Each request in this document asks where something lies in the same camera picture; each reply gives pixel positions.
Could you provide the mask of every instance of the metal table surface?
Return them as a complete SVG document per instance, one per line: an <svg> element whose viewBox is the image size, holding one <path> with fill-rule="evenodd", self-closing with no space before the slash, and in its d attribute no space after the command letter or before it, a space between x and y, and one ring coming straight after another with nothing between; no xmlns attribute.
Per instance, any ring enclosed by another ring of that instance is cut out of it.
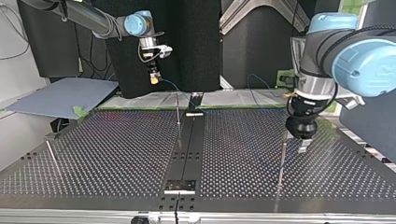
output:
<svg viewBox="0 0 396 224"><path fill-rule="evenodd" d="M396 174L325 119L307 153L289 141L277 193L286 117L283 109L207 110L179 127L176 111L97 111L50 142L53 155L42 145L0 173L0 216L6 209L396 215ZM168 180L194 180L196 192L165 195Z"/></svg>

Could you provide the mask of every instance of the blue-gray panel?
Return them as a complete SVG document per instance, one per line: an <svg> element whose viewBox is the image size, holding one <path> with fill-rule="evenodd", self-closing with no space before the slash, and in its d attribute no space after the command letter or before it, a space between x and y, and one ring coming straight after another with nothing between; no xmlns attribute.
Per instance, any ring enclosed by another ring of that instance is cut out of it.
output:
<svg viewBox="0 0 396 224"><path fill-rule="evenodd" d="M67 77L23 97L7 110L63 119L78 119L74 106L91 111L119 84L112 81Z"/></svg>

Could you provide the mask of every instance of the black curtain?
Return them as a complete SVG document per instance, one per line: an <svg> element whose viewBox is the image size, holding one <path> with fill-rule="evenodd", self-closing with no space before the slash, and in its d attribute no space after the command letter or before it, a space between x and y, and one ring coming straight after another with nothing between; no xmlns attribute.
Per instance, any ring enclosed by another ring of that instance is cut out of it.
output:
<svg viewBox="0 0 396 224"><path fill-rule="evenodd" d="M160 59L162 75L182 91L219 89L219 0L95 0L95 7L113 16L150 10L160 43L174 51ZM107 47L117 72L123 97L134 98L152 91L173 90L168 83L152 86L146 66L137 57L138 38L108 39Z"/></svg>

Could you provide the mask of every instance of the white wall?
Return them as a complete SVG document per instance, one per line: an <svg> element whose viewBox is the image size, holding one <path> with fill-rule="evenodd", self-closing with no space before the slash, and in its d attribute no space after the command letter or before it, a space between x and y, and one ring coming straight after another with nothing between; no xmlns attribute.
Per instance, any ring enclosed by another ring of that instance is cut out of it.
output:
<svg viewBox="0 0 396 224"><path fill-rule="evenodd" d="M18 9L16 0L0 0L2 3ZM8 13L14 24L18 20ZM0 13L0 58L23 52L26 43L8 26ZM46 86L46 80L38 75L32 51L16 59L0 60L0 109L12 104L26 93ZM26 152L44 142L44 136L50 133L50 121L40 116L0 112L0 170L9 166Z"/></svg>
<svg viewBox="0 0 396 224"><path fill-rule="evenodd" d="M2 3L18 9L16 0L0 0ZM19 28L18 20L8 12L14 24ZM0 14L0 58L23 52L26 43L9 27L7 20ZM0 102L46 86L46 80L38 75L32 51L11 60L0 60Z"/></svg>

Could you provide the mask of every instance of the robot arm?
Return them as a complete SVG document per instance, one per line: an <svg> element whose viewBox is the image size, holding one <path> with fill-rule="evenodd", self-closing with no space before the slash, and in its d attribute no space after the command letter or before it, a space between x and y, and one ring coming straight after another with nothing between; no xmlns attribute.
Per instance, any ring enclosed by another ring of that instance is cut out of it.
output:
<svg viewBox="0 0 396 224"><path fill-rule="evenodd" d="M22 0L31 7L40 10L53 11L62 17L63 21L74 21L90 30L98 38L133 35L139 38L138 57L147 65L151 84L157 84L161 78L159 58L165 58L172 48L159 45L154 23L149 11L137 11L126 17L114 18L107 13L91 7L82 1L69 0Z"/></svg>
<svg viewBox="0 0 396 224"><path fill-rule="evenodd" d="M294 137L313 138L315 119L334 101L338 86L362 97L396 88L396 37L365 33L393 28L357 27L358 17L350 14L323 13L312 19L296 95L288 101L286 127Z"/></svg>

